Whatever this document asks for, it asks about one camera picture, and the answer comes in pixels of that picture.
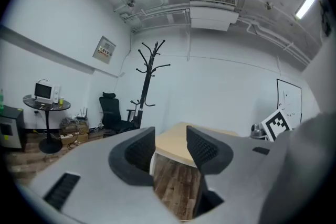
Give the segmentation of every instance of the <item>small round table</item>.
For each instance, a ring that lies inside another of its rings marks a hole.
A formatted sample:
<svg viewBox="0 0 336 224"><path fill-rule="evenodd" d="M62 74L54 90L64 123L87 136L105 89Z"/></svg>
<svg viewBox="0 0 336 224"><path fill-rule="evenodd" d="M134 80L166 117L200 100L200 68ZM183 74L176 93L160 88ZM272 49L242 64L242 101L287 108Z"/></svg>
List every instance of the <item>small round table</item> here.
<svg viewBox="0 0 336 224"><path fill-rule="evenodd" d="M38 147L39 149L47 154L56 153L61 150L62 148L62 141L59 139L55 139L51 137L50 129L49 129L49 111L62 111L69 109L71 104L68 101L63 100L63 104L42 104L36 102L32 95L26 95L23 97L23 102L36 110L43 110L46 113L46 125L47 125L47 138L43 139Z"/></svg>

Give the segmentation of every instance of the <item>ceiling light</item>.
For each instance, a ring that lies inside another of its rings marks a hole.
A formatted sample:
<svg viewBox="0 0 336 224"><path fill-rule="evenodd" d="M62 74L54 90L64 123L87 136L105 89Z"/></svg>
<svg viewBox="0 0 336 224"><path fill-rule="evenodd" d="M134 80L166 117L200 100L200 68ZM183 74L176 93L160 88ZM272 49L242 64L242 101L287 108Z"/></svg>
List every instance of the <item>ceiling light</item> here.
<svg viewBox="0 0 336 224"><path fill-rule="evenodd" d="M301 19L309 10L310 6L314 3L314 1L315 0L305 0L303 5L299 8L299 11L296 12L296 16Z"/></svg>

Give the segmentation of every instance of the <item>green bottle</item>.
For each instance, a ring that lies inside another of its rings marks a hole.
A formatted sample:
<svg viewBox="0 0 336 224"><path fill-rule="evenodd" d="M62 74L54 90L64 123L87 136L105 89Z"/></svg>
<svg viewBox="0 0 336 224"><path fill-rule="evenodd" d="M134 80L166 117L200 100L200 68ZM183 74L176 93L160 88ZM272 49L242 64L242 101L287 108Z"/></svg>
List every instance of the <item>green bottle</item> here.
<svg viewBox="0 0 336 224"><path fill-rule="evenodd" d="M2 89L1 89L1 92L0 92L0 110L3 110L4 109L4 95L2 93Z"/></svg>

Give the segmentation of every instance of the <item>wooden table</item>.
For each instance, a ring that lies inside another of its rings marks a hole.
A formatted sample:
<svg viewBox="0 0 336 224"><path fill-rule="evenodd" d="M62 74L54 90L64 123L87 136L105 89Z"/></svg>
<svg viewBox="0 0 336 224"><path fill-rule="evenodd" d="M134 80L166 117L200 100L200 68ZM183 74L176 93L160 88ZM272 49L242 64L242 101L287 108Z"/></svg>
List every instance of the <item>wooden table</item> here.
<svg viewBox="0 0 336 224"><path fill-rule="evenodd" d="M192 127L201 127L195 124L180 122L175 126L173 126L171 129L169 129L168 131L155 137L156 150L151 160L151 166L150 166L151 175L154 174L154 168L158 154L167 157L169 159L172 159L176 162L196 167L193 158L191 157L187 149L186 128L188 125ZM236 132L217 130L205 127L201 128L215 131L218 133L238 136Z"/></svg>

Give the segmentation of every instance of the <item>coat rack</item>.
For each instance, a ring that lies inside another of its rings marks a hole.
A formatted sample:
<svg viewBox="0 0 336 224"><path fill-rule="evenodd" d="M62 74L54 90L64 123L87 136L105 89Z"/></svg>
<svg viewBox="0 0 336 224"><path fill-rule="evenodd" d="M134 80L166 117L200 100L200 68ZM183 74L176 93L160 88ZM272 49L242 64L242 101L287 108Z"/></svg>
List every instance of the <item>coat rack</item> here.
<svg viewBox="0 0 336 224"><path fill-rule="evenodd" d="M160 53L158 53L158 50L161 48L162 44L164 44L164 43L165 43L165 40L163 40L161 42L161 44L159 46L157 46L158 42L156 42L153 52L144 42L142 43L142 45L144 45L151 53L151 56L150 56L148 62L146 61L145 57L143 56L141 50L140 49L138 50L138 52L141 54L143 60L145 61L144 65L146 66L146 71L141 71L138 68L136 68L136 70L139 71L140 73L145 73L146 77L145 77L145 82L143 84L140 101L137 100L137 103L135 103L134 101L131 101L131 103L133 103L135 105L140 105L137 116L134 116L134 118L133 118L133 123L134 123L134 128L135 129L138 129L141 126L143 105L145 104L146 106L155 106L155 104L147 104L146 103L149 83L151 82L151 77L155 77L155 75L153 75L153 73L160 67L170 66L170 64L168 64L168 65L158 66L158 67L155 67L153 69L154 58L155 58L156 55L160 55Z"/></svg>

